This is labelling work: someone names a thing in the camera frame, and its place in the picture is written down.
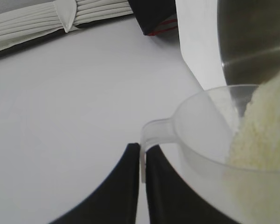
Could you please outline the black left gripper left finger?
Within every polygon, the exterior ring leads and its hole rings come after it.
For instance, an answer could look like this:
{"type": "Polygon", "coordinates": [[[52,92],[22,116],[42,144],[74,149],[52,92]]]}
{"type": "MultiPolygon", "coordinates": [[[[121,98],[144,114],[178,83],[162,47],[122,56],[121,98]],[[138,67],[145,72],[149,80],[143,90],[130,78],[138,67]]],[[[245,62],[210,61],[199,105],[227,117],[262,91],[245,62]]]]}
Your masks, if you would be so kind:
{"type": "Polygon", "coordinates": [[[136,223],[140,175],[139,160],[139,144],[129,143],[117,165],[95,191],[52,223],[136,223]]]}

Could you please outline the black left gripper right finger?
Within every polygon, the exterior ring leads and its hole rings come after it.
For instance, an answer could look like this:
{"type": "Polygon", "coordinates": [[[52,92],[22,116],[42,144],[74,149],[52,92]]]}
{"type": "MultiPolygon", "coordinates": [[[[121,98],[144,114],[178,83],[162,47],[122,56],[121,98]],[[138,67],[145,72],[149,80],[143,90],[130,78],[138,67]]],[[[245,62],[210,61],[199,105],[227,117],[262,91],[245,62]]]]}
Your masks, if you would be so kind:
{"type": "Polygon", "coordinates": [[[160,146],[146,152],[146,193],[152,224],[233,224],[179,176],[160,146]]]}

